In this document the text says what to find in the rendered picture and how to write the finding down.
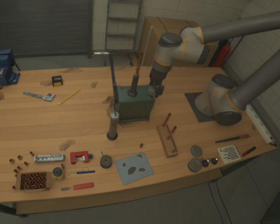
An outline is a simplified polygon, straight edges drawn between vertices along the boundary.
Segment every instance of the ladder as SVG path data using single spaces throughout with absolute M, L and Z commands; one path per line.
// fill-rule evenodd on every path
M 136 46 L 136 39 L 137 39 L 137 30 L 138 30 L 138 24 L 139 24 L 139 19 L 140 19 L 140 12 L 141 12 L 141 4 L 142 0 L 117 0 L 117 1 L 130 1 L 130 2 L 138 2 L 138 14 L 137 17 L 118 17 L 118 16 L 109 16 L 109 7 L 110 7 L 110 2 L 114 0 L 108 0 L 108 7 L 107 7 L 107 23 L 106 23 L 106 38 L 105 38 L 105 51 L 107 52 L 131 52 L 131 60 L 130 60 L 130 65 L 133 66 L 133 58 L 134 58 L 134 53 L 135 53 L 135 46 Z M 108 24 L 109 24 L 109 19 L 116 19 L 116 20 L 129 20 L 129 21 L 134 21 L 136 22 L 136 28 L 135 28 L 135 33 L 108 33 Z M 107 49 L 108 45 L 108 37 L 111 36 L 118 36 L 118 37 L 133 37 L 134 42 L 133 42 L 133 48 L 132 49 Z M 106 56 L 104 56 L 104 66 L 106 66 Z

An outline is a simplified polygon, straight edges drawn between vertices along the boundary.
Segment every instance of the vise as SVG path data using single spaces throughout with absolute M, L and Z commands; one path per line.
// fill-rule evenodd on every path
M 13 72 L 12 66 L 16 65 L 11 49 L 0 50 L 0 85 L 17 84 L 20 73 Z
M 70 163 L 71 164 L 75 164 L 77 162 L 76 158 L 81 158 L 81 161 L 88 163 L 89 159 L 92 158 L 92 154 L 88 154 L 88 151 L 70 153 Z

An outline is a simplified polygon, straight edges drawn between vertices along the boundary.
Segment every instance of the green metal box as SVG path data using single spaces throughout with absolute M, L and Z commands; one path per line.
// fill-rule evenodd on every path
M 148 86 L 137 86 L 135 97 L 129 96 L 130 88 L 130 86 L 117 87 L 118 104 L 114 104 L 114 107 L 119 113 L 119 122 L 149 120 L 155 98 L 147 93 Z

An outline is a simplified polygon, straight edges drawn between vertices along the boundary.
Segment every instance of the adjustable wrench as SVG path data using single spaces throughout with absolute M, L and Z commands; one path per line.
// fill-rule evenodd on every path
M 44 101 L 52 101 L 55 97 L 55 94 L 48 93 L 47 96 L 41 96 L 41 95 L 37 95 L 37 94 L 33 94 L 33 93 L 29 93 L 29 92 L 23 92 L 24 95 L 28 95 L 28 96 L 33 96 L 33 97 L 37 97 L 37 98 L 41 98 Z

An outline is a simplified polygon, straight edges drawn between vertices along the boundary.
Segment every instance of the wooden workbench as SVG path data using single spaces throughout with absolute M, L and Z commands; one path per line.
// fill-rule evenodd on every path
M 117 68 L 116 82 L 119 86 L 131 85 L 134 67 Z M 177 69 L 173 68 L 163 81 L 165 89 L 155 102 L 150 122 L 134 122 L 118 126 L 118 139 L 109 141 L 106 134 L 110 119 L 107 109 L 108 96 L 113 95 L 110 68 L 75 68 L 58 70 L 21 71 L 17 85 L 4 86 L 0 90 L 0 203 L 17 203 L 17 214 L 70 210 L 106 205 L 139 198 L 154 196 L 181 188 L 200 184 L 221 177 L 219 168 L 225 166 L 217 148 L 236 144 L 242 154 L 252 146 L 256 150 L 242 159 L 261 155 L 274 150 L 266 145 L 258 131 L 252 129 L 253 123 L 243 113 L 241 122 L 233 126 L 220 126 L 217 122 L 198 123 L 184 93 L 203 92 L 211 78 L 224 74 L 220 68 Z M 150 69 L 140 70 L 139 85 L 149 83 Z M 51 77 L 62 75 L 63 86 L 52 87 Z M 57 104 L 77 89 L 79 93 L 62 105 Z M 23 95 L 23 92 L 40 95 L 56 94 L 52 102 Z M 172 113 L 169 128 L 177 126 L 173 134 L 179 154 L 166 158 L 156 126 L 162 124 Z M 250 138 L 227 143 L 216 140 L 248 133 Z M 60 146 L 70 140 L 71 146 L 60 151 Z M 194 174 L 187 168 L 193 156 L 190 148 L 199 145 L 203 149 L 201 158 L 219 157 L 217 165 Z M 60 167 L 57 163 L 33 163 L 35 155 L 65 154 L 65 175 L 63 181 L 53 178 L 52 188 L 47 192 L 15 193 L 14 169 L 20 165 L 22 172 L 52 171 Z M 88 151 L 93 154 L 89 163 L 78 160 L 70 164 L 69 153 Z M 130 155 L 145 152 L 154 174 L 133 183 L 123 185 L 116 166 L 103 169 L 100 166 L 101 151 L 117 161 Z M 71 174 L 89 167 L 93 174 Z M 61 191 L 62 187 L 94 182 L 94 187 L 83 190 Z

